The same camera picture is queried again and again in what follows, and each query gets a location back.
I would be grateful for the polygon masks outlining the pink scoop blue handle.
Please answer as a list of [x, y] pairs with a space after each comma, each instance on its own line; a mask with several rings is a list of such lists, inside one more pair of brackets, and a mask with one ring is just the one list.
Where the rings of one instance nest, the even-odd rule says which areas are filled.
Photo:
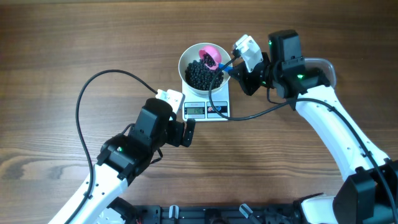
[[203, 61], [204, 54], [210, 54], [213, 57], [214, 61], [216, 62], [216, 69], [215, 70], [210, 69], [212, 72], [215, 72], [217, 70], [229, 72], [230, 70], [232, 70], [232, 68], [233, 68], [232, 63], [230, 63], [228, 66], [226, 66], [226, 64], [231, 60], [231, 57], [220, 46], [205, 44], [198, 51], [198, 55], [200, 57], [200, 60], [202, 60], [202, 61]]

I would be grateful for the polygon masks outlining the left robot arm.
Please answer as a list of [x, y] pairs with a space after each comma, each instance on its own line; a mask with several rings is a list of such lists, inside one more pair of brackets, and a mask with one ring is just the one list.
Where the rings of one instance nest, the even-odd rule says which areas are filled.
[[94, 223], [151, 164], [164, 144], [188, 147], [195, 120], [174, 120], [172, 107], [150, 98], [142, 107], [128, 134], [119, 133], [101, 147], [97, 162], [84, 183], [51, 219], [51, 223]]

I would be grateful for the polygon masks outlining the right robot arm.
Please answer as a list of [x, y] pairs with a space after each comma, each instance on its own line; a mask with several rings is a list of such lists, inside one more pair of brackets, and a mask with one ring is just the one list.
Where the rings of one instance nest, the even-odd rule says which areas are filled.
[[380, 150], [343, 108], [335, 72], [327, 60], [305, 58], [298, 33], [269, 35], [269, 52], [243, 35], [233, 46], [242, 58], [230, 76], [243, 92], [273, 88], [319, 135], [334, 158], [343, 185], [334, 196], [317, 194], [297, 202], [303, 223], [396, 223], [397, 162]]

